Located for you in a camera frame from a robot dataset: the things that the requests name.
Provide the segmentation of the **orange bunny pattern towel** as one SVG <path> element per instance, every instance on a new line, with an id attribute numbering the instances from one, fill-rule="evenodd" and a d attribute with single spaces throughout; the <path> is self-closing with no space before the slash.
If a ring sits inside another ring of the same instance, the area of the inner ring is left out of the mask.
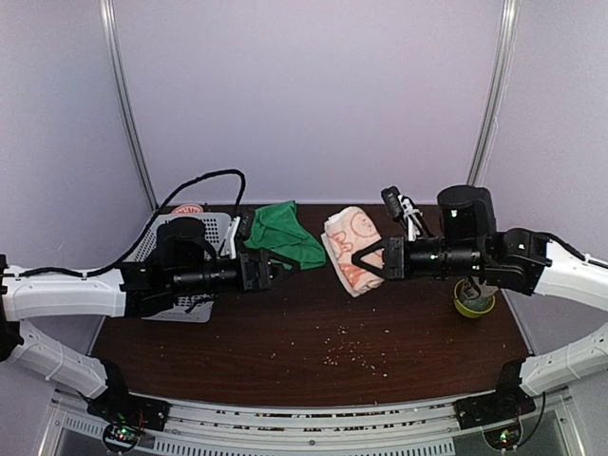
<path id="1" fill-rule="evenodd" d="M 322 244 L 345 290 L 358 297 L 378 288 L 383 279 L 352 263 L 352 255 L 380 239 L 371 218 L 363 209 L 349 206 L 331 215 L 320 235 Z"/>

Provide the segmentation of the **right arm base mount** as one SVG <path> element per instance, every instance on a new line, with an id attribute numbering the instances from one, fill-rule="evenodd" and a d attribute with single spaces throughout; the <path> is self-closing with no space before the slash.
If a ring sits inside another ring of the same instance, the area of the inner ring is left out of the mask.
<path id="1" fill-rule="evenodd" d="M 484 428 L 484 440 L 494 450 L 506 453 L 527 443 L 542 418 L 524 435 L 522 417 L 536 410 L 532 396 L 523 391 L 520 370 L 523 359 L 503 365 L 493 392 L 468 396 L 453 404 L 461 430 Z"/>

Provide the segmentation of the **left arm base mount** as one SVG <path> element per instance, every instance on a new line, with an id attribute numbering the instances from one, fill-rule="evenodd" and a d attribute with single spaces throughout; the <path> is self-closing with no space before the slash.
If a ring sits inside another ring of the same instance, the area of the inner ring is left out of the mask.
<path id="1" fill-rule="evenodd" d="M 111 454 L 133 450 L 147 430 L 163 431 L 170 404 L 129 392 L 120 368 L 102 360 L 106 390 L 94 399 L 85 398 L 87 412 L 107 422 L 102 442 Z"/>

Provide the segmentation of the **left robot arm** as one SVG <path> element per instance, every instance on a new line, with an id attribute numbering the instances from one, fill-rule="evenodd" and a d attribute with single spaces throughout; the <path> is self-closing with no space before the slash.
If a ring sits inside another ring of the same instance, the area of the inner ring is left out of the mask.
<path id="1" fill-rule="evenodd" d="M 198 217 L 176 217 L 156 225 L 152 251 L 141 261 L 119 260 L 95 271 L 63 268 L 26 270 L 1 264 L 1 359 L 20 362 L 46 379 L 69 386 L 117 422 L 137 411 L 121 371 L 47 336 L 31 324 L 39 316 L 101 315 L 147 318 L 167 312 L 182 298 L 260 292 L 300 269 L 297 261 L 271 250 L 240 251 L 239 221 L 229 225 L 228 252 L 207 239 Z"/>

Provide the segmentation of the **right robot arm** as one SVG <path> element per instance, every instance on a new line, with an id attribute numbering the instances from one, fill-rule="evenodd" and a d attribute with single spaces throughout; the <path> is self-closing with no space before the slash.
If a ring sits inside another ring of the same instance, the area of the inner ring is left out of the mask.
<path id="1" fill-rule="evenodd" d="M 385 280 L 474 277 L 522 295 L 556 296 L 607 308 L 607 263 L 546 232 L 497 229 L 490 192 L 461 184 L 437 196 L 442 234 L 382 237 L 352 253 L 353 265 Z M 607 368 L 607 328 L 549 353 L 503 365 L 498 390 L 487 398 L 493 418 L 508 418 L 523 394 L 539 396 Z"/>

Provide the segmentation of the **green microfiber towel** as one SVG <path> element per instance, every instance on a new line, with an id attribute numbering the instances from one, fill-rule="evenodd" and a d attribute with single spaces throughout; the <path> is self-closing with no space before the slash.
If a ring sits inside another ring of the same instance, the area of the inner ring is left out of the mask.
<path id="1" fill-rule="evenodd" d="M 248 249 L 267 249 L 297 261 L 302 270 L 323 267 L 325 249 L 297 219 L 294 200 L 267 205 L 255 210 L 250 236 L 244 241 Z"/>

